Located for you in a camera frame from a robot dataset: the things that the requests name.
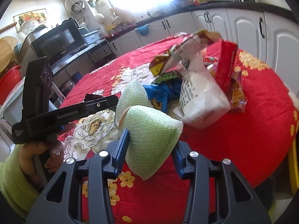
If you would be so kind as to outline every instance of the black cabinet handle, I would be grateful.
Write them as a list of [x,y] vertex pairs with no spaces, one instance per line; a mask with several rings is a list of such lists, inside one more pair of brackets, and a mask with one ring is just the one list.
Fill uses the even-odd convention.
[[114,43],[112,43],[112,45],[113,45],[114,49],[117,50],[117,48],[115,47]]
[[260,17],[260,33],[261,33],[262,38],[264,39],[265,36],[263,35],[263,31],[262,31],[262,21],[263,21],[263,19]]
[[204,12],[204,20],[205,20],[207,23],[209,23],[209,21],[207,21],[207,19],[205,18],[205,16],[206,16],[206,13]]
[[168,24],[168,27],[170,28],[170,25],[169,25],[169,22],[168,22],[168,20],[166,20],[166,22],[167,22],[167,24]]
[[163,26],[164,26],[164,29],[166,29],[166,27],[165,27],[165,25],[164,25],[163,21],[161,21],[161,23],[163,24]]
[[212,23],[212,21],[209,19],[209,12],[207,12],[207,20]]

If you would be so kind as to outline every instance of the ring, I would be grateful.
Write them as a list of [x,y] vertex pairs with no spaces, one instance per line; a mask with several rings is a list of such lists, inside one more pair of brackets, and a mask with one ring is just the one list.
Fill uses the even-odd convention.
[[60,156],[60,152],[58,150],[54,150],[54,153],[56,154],[56,156]]

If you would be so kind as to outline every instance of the picture frame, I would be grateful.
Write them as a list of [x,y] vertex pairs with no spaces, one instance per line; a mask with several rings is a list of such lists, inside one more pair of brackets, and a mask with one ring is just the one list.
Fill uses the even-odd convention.
[[25,12],[25,13],[21,13],[21,14],[18,14],[16,16],[13,16],[13,21],[17,22],[17,24],[15,26],[16,30],[17,30],[17,33],[21,32],[22,24],[25,21],[27,21],[29,19],[32,19],[32,18],[34,18],[36,21],[38,21],[38,23],[40,25],[47,23],[48,19],[49,19],[47,10],[45,8],[32,10],[32,11],[29,11],[29,12]]

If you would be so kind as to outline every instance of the green sleeve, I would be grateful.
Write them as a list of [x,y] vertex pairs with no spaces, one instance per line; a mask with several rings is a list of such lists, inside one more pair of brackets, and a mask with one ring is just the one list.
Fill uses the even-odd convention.
[[0,190],[8,204],[23,219],[39,196],[38,191],[26,180],[19,164],[23,145],[16,145],[5,163],[0,163]]

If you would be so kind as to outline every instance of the floral tablecloth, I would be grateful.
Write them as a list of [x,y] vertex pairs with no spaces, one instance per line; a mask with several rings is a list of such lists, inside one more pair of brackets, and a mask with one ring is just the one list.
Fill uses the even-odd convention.
[[[120,96],[132,79],[150,83],[152,75],[148,63],[156,54],[162,54],[181,40],[182,37],[170,37],[149,44],[85,75],[62,107],[82,102],[86,93]],[[207,49],[207,55],[218,56],[219,52],[219,43]],[[180,140],[188,142],[192,150],[209,159],[231,159],[256,187],[273,173],[291,146],[299,128],[298,101],[272,69],[246,51],[238,50],[234,70],[242,71],[243,90],[248,98],[245,112],[228,112],[204,130],[185,125]],[[78,160],[92,157],[94,152],[118,139],[113,119],[114,113],[109,110],[81,119],[73,131],[61,137],[66,157]],[[179,179],[171,158],[146,181],[124,164],[119,177],[109,180],[108,185],[115,223],[182,223],[189,181]],[[87,189],[88,180],[85,179],[82,197],[85,222],[88,221]],[[209,204],[213,211],[212,179]]]

